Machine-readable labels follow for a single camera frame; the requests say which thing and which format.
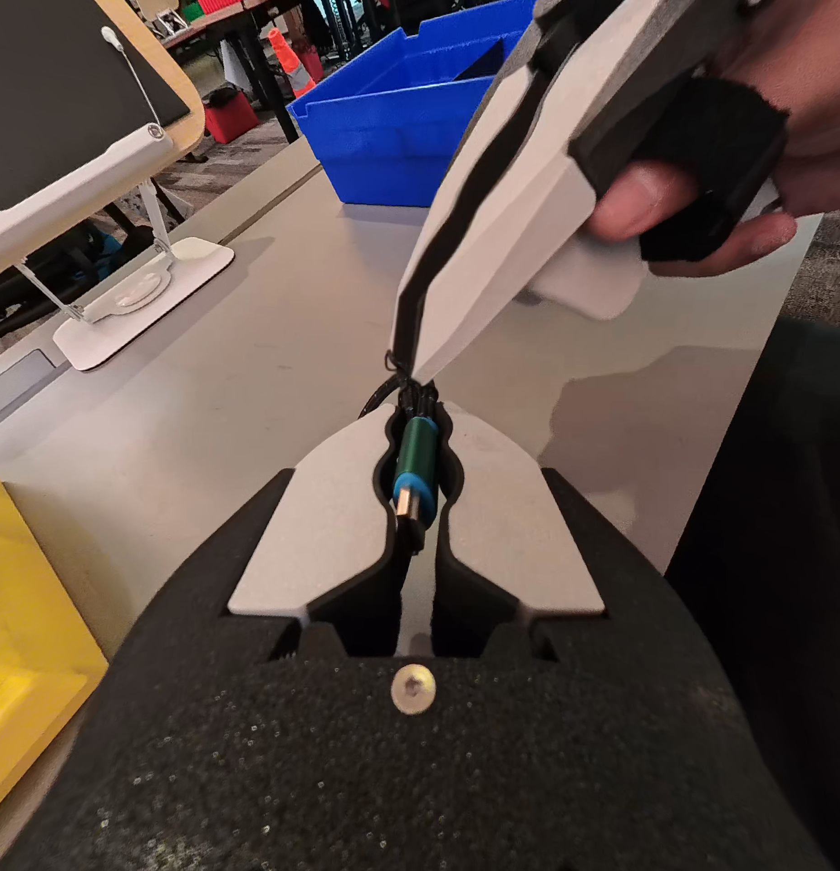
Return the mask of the blue plastic bin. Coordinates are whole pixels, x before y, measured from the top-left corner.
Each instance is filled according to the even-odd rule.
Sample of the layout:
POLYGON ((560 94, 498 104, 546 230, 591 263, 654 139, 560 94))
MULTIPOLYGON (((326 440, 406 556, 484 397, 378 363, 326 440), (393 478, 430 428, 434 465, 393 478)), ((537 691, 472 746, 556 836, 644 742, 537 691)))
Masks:
POLYGON ((535 3, 494 2, 389 33, 288 110, 341 202, 428 207, 535 3))

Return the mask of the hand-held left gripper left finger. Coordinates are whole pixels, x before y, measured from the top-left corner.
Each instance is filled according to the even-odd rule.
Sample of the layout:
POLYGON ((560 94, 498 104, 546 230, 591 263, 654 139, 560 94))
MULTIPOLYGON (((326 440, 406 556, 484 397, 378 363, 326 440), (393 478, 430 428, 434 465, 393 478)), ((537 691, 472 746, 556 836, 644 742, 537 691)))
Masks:
POLYGON ((312 604, 384 555, 388 512, 373 474, 390 447, 384 403, 295 467, 228 601, 232 614, 308 618, 312 604))

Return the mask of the yellow plastic bin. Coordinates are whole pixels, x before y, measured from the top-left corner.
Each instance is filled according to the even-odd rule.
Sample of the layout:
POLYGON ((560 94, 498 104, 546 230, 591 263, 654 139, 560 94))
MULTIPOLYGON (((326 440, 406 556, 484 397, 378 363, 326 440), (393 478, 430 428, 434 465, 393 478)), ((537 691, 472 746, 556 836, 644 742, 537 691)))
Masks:
POLYGON ((0 803, 87 701, 107 667, 0 482, 0 803))

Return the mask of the white tablet stand with board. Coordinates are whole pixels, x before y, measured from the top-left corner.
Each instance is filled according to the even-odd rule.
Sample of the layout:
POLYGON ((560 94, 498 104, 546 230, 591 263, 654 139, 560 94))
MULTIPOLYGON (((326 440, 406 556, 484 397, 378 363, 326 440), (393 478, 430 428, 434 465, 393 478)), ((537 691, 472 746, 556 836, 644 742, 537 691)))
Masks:
POLYGON ((125 2, 0 2, 0 273, 66 317, 53 340, 99 367, 221 274, 228 246, 171 242, 153 178, 203 136, 196 88, 125 2), (137 188, 156 255, 84 306, 27 265, 36 249, 137 188))

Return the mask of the person's black trousers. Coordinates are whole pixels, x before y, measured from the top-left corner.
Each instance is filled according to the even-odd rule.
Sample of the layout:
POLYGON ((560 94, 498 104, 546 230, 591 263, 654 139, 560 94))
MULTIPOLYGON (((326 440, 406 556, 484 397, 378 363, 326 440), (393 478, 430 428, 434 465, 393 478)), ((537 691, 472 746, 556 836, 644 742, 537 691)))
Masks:
POLYGON ((665 573, 840 869, 840 328, 780 318, 665 573))

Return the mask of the orange traffic cone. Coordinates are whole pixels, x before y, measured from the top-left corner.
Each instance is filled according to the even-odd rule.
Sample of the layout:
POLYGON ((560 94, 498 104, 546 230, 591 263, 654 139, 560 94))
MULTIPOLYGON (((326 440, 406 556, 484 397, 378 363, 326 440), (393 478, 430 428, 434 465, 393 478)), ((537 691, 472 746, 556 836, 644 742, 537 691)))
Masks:
POLYGON ((288 78, 295 98, 301 98, 315 88, 316 81, 277 27, 273 26, 269 31, 268 40, 280 67, 288 78))

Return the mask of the wooden background table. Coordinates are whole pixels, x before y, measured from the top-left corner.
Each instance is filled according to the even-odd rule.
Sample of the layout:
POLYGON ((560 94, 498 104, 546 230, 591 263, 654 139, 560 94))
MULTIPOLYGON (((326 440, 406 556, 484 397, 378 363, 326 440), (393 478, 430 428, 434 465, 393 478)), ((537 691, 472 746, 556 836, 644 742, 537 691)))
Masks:
POLYGON ((216 42, 226 39, 238 50, 240 63, 247 74, 251 89, 262 107, 274 112, 287 143, 300 138, 292 116, 286 109, 283 94, 265 57, 260 30, 263 15, 267 18, 288 12, 300 5, 300 1, 241 1, 230 4, 213 13, 200 16, 188 28, 162 41, 163 47, 173 53, 179 45, 203 35, 216 42))

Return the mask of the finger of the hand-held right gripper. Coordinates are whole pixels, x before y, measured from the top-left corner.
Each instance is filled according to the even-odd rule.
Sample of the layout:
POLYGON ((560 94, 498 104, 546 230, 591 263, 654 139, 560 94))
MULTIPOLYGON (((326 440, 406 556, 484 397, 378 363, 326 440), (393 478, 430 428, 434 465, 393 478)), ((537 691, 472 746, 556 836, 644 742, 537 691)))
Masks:
MULTIPOLYGON (((555 232, 545 230, 544 226, 550 226, 551 219, 565 211, 564 206, 553 204, 553 194, 565 189, 565 153, 562 149, 565 122, 551 121, 547 115, 541 117, 537 114, 540 109, 551 112, 550 104, 542 104, 542 100, 552 96, 554 88, 546 74, 537 71, 526 59, 532 54, 536 39, 533 20, 532 15, 528 28, 504 61, 472 117, 439 185, 408 262, 409 269, 422 251, 425 240, 442 220, 450 199, 447 191, 458 184, 457 180, 447 181, 447 174, 494 93, 507 77, 520 68, 530 67, 537 73, 537 110, 531 131, 509 169, 481 205, 456 253, 427 292, 414 373, 408 376, 418 383, 431 382, 505 307, 501 304, 501 290, 504 289, 501 278, 515 277, 519 256, 532 250, 528 243, 530 231, 534 233, 538 246, 552 241, 555 232)), ((575 194, 565 202, 576 206, 587 220, 597 202, 591 188, 584 192, 588 197, 582 206, 578 205, 575 194)), ((552 241, 551 247, 556 251, 557 242, 552 241)))
POLYGON ((448 189, 450 199, 442 220, 406 271, 396 303, 390 364, 399 376, 413 376, 433 280, 452 259, 481 205, 517 156, 536 110, 537 73, 520 68, 498 87, 447 174, 447 181, 458 184, 448 189))

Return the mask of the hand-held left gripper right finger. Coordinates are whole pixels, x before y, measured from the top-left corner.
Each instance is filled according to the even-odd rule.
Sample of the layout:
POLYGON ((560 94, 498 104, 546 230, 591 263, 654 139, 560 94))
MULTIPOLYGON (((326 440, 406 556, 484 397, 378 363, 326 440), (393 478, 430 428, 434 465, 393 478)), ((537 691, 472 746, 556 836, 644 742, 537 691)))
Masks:
POLYGON ((462 471, 447 503, 458 569, 491 582, 519 618, 595 617, 604 602, 535 458, 453 402, 447 446, 462 471))

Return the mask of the red storage box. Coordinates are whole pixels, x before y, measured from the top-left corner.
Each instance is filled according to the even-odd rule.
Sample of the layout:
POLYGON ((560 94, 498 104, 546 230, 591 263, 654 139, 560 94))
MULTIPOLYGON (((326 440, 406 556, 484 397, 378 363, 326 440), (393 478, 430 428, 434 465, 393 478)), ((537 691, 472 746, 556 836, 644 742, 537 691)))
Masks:
POLYGON ((219 145, 227 145, 260 126, 247 95, 232 86, 209 93, 204 100, 206 132, 219 145))

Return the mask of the grey desk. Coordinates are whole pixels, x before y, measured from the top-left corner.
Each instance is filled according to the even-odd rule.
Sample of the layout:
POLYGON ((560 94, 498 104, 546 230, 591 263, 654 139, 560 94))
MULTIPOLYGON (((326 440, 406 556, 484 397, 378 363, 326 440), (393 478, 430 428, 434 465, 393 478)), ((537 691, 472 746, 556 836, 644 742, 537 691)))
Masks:
POLYGON ((196 216, 236 260, 0 421, 0 480, 115 658, 0 869, 826 869, 664 569, 820 220, 621 318, 510 304, 442 397, 565 478, 609 617, 491 656, 303 647, 226 611, 286 475, 384 378, 422 212, 344 206, 304 144, 196 216))

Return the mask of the person's right hand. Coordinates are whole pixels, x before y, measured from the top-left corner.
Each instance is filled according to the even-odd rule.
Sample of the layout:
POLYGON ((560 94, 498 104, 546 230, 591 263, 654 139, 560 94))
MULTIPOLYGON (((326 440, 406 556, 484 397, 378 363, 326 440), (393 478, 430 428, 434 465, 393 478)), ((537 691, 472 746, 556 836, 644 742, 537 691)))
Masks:
POLYGON ((770 2, 708 64, 788 112, 788 142, 774 172, 779 211, 738 224, 698 262, 651 264, 662 277, 714 277, 784 247, 797 219, 840 210, 840 1, 770 2))

